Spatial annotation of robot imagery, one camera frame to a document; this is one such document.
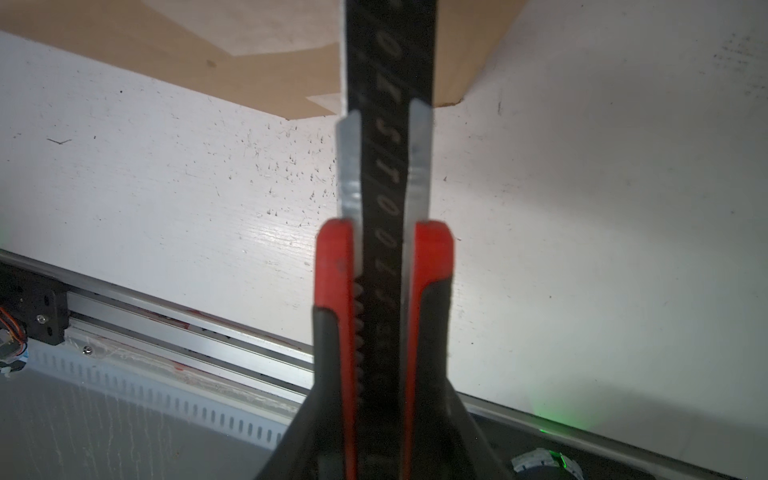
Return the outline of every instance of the white surface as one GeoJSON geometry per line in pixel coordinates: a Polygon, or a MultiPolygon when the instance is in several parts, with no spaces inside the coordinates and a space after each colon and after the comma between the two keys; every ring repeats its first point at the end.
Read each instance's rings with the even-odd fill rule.
{"type": "MultiPolygon", "coordinates": [[[[768,6],[581,5],[531,0],[436,112],[451,379],[759,478],[768,6]]],[[[281,121],[9,35],[0,55],[2,248],[310,342],[335,118],[281,121]]]]}

